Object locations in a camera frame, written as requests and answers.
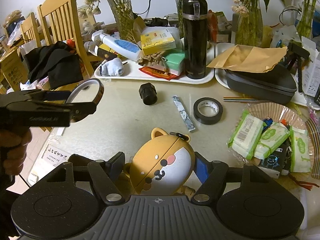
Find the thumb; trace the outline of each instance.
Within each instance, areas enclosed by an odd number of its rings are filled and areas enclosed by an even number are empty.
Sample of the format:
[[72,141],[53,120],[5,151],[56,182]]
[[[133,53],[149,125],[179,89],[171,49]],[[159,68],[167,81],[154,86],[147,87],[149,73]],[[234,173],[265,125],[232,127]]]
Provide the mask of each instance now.
[[0,147],[14,147],[21,143],[21,138],[13,132],[0,130]]

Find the blue label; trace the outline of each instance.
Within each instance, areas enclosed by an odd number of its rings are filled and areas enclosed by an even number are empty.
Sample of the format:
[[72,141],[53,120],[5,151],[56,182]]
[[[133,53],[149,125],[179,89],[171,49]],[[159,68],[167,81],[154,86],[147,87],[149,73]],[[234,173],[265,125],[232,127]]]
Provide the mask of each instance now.
[[133,44],[129,41],[124,41],[124,40],[115,40],[115,44],[119,45],[121,48],[124,48],[128,51],[131,51],[133,53],[136,53],[140,50],[140,48],[136,45]]

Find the chair backrest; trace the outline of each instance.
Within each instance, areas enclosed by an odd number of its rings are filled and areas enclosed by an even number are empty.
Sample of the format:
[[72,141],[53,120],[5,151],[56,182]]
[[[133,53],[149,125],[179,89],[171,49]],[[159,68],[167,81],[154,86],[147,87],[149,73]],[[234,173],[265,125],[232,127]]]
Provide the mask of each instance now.
[[35,14],[32,12],[30,16],[21,24],[22,37],[25,41],[36,40],[37,47],[41,46],[40,35],[38,33]]
[[46,16],[50,20],[54,42],[73,39],[76,43],[76,51],[82,59],[89,77],[92,76],[93,68],[81,38],[76,0],[45,0],[42,5],[38,6],[38,12],[47,45],[52,44],[52,40]]

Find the cartoon ear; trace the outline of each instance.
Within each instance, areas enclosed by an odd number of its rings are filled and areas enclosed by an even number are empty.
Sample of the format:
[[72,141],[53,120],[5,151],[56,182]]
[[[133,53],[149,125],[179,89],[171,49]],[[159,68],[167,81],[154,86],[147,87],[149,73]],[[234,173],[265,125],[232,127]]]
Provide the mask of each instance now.
[[123,165],[123,172],[129,178],[130,178],[130,167],[131,167],[131,163],[126,163],[125,165]]
[[188,137],[188,140],[187,140],[186,142],[190,142],[190,141],[191,141],[191,137],[190,137],[190,135],[185,134],[185,136],[187,136],[187,137]]
[[151,139],[156,138],[161,135],[168,135],[168,134],[165,130],[162,130],[161,128],[156,127],[151,132]]

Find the crosshair symbol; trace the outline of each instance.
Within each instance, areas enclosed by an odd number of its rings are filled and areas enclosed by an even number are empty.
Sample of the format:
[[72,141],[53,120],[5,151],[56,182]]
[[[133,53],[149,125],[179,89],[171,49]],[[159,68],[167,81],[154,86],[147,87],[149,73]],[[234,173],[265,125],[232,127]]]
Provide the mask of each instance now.
[[156,198],[156,199],[154,200],[154,202],[156,202],[156,203],[158,203],[158,204],[160,204],[162,201],[164,201],[164,200],[161,199],[161,198]]

